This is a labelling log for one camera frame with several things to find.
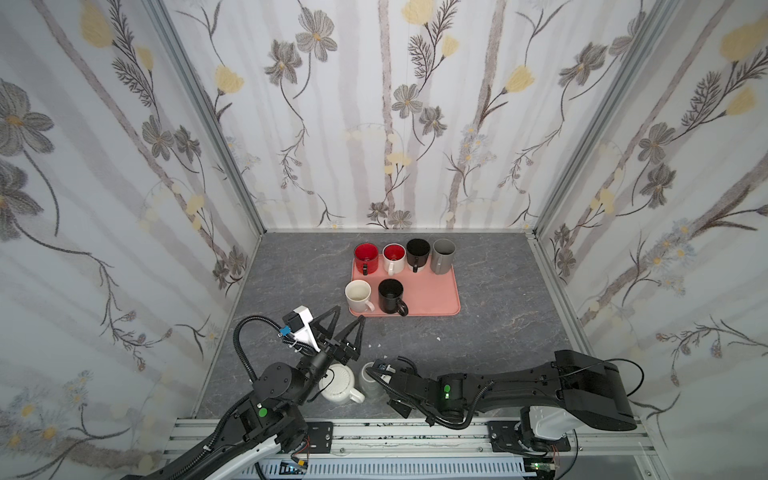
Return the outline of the small grey mug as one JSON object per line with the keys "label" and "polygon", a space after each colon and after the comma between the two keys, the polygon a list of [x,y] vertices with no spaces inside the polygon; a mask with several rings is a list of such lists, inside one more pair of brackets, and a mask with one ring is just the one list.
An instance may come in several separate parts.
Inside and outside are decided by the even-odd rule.
{"label": "small grey mug", "polygon": [[358,383],[367,399],[373,400],[385,394],[381,385],[368,373],[368,369],[374,366],[373,361],[365,363],[360,370]]}

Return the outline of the pale pink mug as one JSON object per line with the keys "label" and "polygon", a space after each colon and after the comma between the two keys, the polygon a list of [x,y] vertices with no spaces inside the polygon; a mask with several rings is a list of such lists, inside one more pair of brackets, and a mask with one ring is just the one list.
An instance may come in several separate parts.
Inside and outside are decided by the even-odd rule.
{"label": "pale pink mug", "polygon": [[344,290],[349,310],[352,313],[367,314],[375,310],[371,301],[372,288],[365,280],[352,280]]}

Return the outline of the black mug grey rim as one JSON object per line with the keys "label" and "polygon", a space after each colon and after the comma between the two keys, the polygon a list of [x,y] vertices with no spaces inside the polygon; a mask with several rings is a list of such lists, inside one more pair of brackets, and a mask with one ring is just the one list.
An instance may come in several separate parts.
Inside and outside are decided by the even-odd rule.
{"label": "black mug grey rim", "polygon": [[384,314],[407,316],[409,308],[403,299],[404,286],[396,279],[385,279],[378,286],[379,308]]}

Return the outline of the red mug black handle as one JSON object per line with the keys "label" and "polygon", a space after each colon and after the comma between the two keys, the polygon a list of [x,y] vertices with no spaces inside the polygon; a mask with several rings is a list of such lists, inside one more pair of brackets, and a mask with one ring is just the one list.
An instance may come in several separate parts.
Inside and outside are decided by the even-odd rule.
{"label": "red mug black handle", "polygon": [[354,250],[356,270],[363,276],[372,275],[379,267],[379,249],[373,243],[363,243]]}

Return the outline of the white mug red inside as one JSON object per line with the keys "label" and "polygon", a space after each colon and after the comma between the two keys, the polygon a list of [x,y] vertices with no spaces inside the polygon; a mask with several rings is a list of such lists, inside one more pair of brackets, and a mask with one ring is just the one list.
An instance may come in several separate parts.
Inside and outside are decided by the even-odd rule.
{"label": "white mug red inside", "polygon": [[406,249],[398,243],[386,245],[382,251],[383,266],[388,276],[401,273],[406,264]]}

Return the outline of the pink plastic tray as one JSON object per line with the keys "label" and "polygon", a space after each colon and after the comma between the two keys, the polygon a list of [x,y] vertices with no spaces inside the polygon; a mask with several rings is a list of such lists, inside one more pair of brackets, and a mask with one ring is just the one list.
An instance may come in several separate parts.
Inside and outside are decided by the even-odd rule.
{"label": "pink plastic tray", "polygon": [[[365,314],[369,317],[397,317],[397,314],[386,314],[379,307],[378,285],[389,276],[379,260],[379,267],[373,275],[364,276],[355,264],[351,267],[352,280],[365,280],[371,285],[371,303],[373,310]],[[399,274],[392,276],[404,287],[403,300],[409,308],[409,317],[447,317],[455,316],[461,311],[459,291],[454,268],[447,274],[435,274],[429,265],[413,273],[406,266]]]}

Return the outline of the black mug white base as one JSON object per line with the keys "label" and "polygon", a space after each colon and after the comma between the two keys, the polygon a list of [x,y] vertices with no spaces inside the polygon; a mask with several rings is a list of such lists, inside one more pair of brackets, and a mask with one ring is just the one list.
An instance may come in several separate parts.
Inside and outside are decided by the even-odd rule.
{"label": "black mug white base", "polygon": [[427,263],[431,245],[427,240],[413,238],[406,245],[406,261],[413,273],[417,273]]}

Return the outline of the tall grey mug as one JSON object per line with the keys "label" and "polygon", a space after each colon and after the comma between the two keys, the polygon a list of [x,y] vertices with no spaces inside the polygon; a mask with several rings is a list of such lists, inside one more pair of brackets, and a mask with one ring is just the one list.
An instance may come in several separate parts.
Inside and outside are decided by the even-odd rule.
{"label": "tall grey mug", "polygon": [[435,275],[445,275],[453,267],[456,245],[449,239],[438,239],[432,245],[430,268]]}

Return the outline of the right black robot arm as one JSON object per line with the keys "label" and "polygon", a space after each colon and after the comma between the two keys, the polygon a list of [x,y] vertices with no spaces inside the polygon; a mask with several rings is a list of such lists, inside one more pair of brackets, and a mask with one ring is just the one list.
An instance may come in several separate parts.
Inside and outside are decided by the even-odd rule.
{"label": "right black robot arm", "polygon": [[405,357],[377,360],[365,372],[399,415],[407,418],[416,410],[430,426],[464,430],[478,413],[518,408],[513,447],[544,452],[580,426],[607,432],[637,428],[617,362],[558,350],[550,362],[506,373],[459,372],[431,379]]}

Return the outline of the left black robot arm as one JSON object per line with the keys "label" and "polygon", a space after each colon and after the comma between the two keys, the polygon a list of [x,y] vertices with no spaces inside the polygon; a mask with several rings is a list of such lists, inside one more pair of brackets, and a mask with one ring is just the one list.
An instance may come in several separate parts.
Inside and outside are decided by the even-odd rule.
{"label": "left black robot arm", "polygon": [[[219,419],[213,432],[176,460],[147,474],[147,479],[212,479],[231,466],[243,469],[247,454],[260,445],[291,451],[299,447],[308,434],[308,425],[300,407],[311,392],[319,387],[332,364],[357,360],[362,350],[366,317],[358,316],[340,332],[335,328],[341,310],[335,306],[311,320],[308,332],[318,345],[298,338],[289,325],[279,326],[263,315],[249,315],[235,326],[233,345],[251,383],[251,390],[237,400]],[[251,365],[240,335],[253,322],[268,325],[281,341],[301,354],[296,366],[276,362],[257,375]]]}

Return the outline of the white ribbed-base mug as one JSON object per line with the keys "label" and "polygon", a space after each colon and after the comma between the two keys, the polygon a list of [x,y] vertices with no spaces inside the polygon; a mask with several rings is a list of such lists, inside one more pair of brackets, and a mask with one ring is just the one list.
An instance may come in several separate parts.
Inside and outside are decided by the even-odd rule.
{"label": "white ribbed-base mug", "polygon": [[319,382],[320,395],[326,400],[343,404],[362,404],[366,397],[356,389],[354,372],[340,363],[332,364]]}

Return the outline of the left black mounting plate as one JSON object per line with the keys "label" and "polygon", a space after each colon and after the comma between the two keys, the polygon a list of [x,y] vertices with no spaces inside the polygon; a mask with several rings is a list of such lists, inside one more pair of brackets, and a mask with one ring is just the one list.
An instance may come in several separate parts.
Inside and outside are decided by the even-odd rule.
{"label": "left black mounting plate", "polygon": [[302,454],[330,454],[334,424],[331,421],[309,421],[308,430],[300,452]]}

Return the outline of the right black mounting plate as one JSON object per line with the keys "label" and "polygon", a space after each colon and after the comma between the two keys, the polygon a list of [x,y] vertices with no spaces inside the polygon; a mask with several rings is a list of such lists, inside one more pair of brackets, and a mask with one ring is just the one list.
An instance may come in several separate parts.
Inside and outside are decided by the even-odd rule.
{"label": "right black mounting plate", "polygon": [[487,427],[494,452],[542,457],[556,452],[571,451],[571,444],[566,436],[555,440],[538,437],[534,434],[533,428],[523,420],[490,421]]}

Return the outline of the aluminium corner post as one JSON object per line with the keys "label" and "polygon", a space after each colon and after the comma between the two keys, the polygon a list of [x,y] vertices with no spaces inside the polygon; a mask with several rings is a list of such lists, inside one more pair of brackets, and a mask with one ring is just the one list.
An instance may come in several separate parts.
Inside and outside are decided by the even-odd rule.
{"label": "aluminium corner post", "polygon": [[214,111],[213,103],[206,95],[199,75],[191,63],[184,49],[183,42],[173,25],[168,9],[162,1],[143,0],[142,5],[171,59],[171,63],[181,81],[188,100],[202,122],[206,134],[213,143],[214,151],[237,199],[245,211],[250,227],[256,236],[261,239],[267,232],[267,229],[250,197],[250,192],[240,174],[238,165],[227,146],[225,136]]}
{"label": "aluminium corner post", "polygon": [[625,59],[620,63],[618,73],[610,87],[601,99],[594,116],[590,120],[584,134],[574,148],[565,169],[558,178],[551,195],[531,231],[531,236],[539,240],[546,230],[554,223],[557,210],[565,202],[565,198],[586,164],[590,152],[601,139],[612,117],[624,101],[633,82],[653,53],[656,43],[664,33],[667,24],[673,18],[679,2],[672,0],[656,1],[650,9],[646,20],[640,26],[635,40],[628,50]]}

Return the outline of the right aluminium corner post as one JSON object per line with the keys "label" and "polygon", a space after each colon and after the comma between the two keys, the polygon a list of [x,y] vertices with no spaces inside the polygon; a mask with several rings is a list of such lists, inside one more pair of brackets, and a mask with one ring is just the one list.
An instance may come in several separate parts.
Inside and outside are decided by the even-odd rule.
{"label": "right aluminium corner post", "polygon": [[554,223],[557,210],[565,202],[565,198],[586,164],[590,152],[601,139],[612,117],[624,101],[633,82],[653,53],[656,43],[664,33],[667,24],[673,18],[679,2],[672,0],[656,1],[650,9],[646,20],[640,26],[635,40],[628,50],[625,59],[620,63],[618,73],[610,87],[601,99],[594,116],[590,120],[584,134],[574,148],[565,169],[558,178],[551,195],[531,231],[531,236],[539,240],[546,230]]}

